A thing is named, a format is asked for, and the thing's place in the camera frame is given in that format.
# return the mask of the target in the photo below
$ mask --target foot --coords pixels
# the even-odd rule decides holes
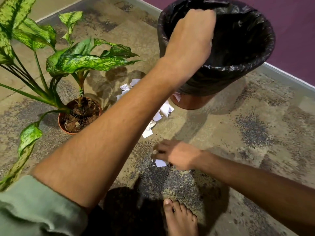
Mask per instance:
[[[168,236],[198,236],[197,216],[185,205],[166,198],[163,203]]]

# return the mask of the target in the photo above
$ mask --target hand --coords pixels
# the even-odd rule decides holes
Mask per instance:
[[[195,160],[203,152],[190,144],[177,140],[163,140],[153,149],[157,150],[158,153],[152,155],[152,158],[168,161],[175,165],[178,170],[194,169]]]
[[[211,52],[216,16],[212,10],[191,9],[180,19],[166,48],[165,58],[176,65],[186,82],[205,63]]]

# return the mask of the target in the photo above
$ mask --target purple wall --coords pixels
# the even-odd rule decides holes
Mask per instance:
[[[144,0],[160,9],[175,0]],[[315,0],[239,0],[272,23],[276,48],[268,63],[315,86]]]

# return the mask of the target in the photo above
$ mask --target trash can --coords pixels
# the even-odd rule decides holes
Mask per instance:
[[[275,46],[270,22],[258,10],[236,0],[177,0],[158,20],[160,58],[169,38],[190,9],[214,10],[216,25],[211,54],[171,100],[184,109],[203,107],[230,83],[262,65]]]

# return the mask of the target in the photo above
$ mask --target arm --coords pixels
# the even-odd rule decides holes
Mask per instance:
[[[300,235],[315,233],[315,189],[287,178],[237,163],[180,141],[164,140],[154,158],[179,170],[201,170],[243,194]]]
[[[158,109],[209,57],[214,26],[213,11],[189,11],[178,22],[156,66],[31,174],[87,209],[97,205]]]

